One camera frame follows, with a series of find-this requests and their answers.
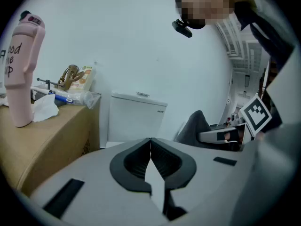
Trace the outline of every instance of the black rectangular strip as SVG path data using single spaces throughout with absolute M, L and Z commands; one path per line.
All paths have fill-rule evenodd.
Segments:
M 213 159 L 213 161 L 217 161 L 217 162 L 227 164 L 227 165 L 230 165 L 230 166 L 235 166 L 235 164 L 237 162 L 236 160 L 231 160 L 231 159 L 227 159 L 227 158 L 223 158 L 223 157 L 215 157 Z
M 70 179 L 43 209 L 60 218 L 83 185 L 83 181 Z

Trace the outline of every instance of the person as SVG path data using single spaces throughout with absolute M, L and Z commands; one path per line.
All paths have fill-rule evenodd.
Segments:
M 254 37 L 274 58 L 278 71 L 289 58 L 295 35 L 281 10 L 272 0 L 175 0 L 188 27 L 202 28 L 235 13 L 241 30 L 250 25 Z

